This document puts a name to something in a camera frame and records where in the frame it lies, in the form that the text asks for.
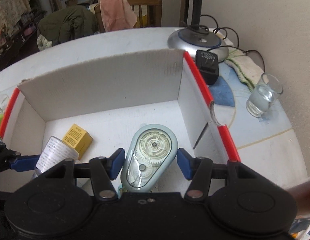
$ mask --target yellow box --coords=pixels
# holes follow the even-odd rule
[[[66,135],[63,137],[63,142],[71,148],[74,148],[79,153],[79,160],[93,141],[93,138],[78,125],[73,126],[68,130]]]

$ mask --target plastic bottle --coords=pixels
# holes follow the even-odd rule
[[[75,149],[70,148],[57,137],[52,136],[39,157],[31,179],[38,177],[64,159],[72,158],[76,161],[78,157],[79,153]]]

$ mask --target clear plastic gear case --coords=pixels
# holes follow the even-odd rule
[[[131,141],[121,173],[123,188],[149,192],[176,156],[174,133],[160,124],[140,128]]]

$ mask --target power adapter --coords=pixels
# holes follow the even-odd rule
[[[217,55],[205,50],[197,50],[195,64],[207,85],[214,85],[219,77]]]

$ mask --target white cardboard box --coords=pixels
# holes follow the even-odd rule
[[[25,80],[9,100],[0,136],[7,148],[36,155],[50,136],[62,138],[73,123],[93,138],[81,162],[109,157],[118,148],[127,151],[135,132],[152,123],[171,129],[178,147],[193,156],[209,157],[215,163],[239,160],[228,128],[215,119],[204,80],[182,50],[104,57]],[[17,190],[32,173],[0,173],[0,191]],[[120,184],[118,176],[115,189]],[[158,181],[160,192],[184,194],[188,185],[176,160]],[[89,186],[85,190],[91,193]]]

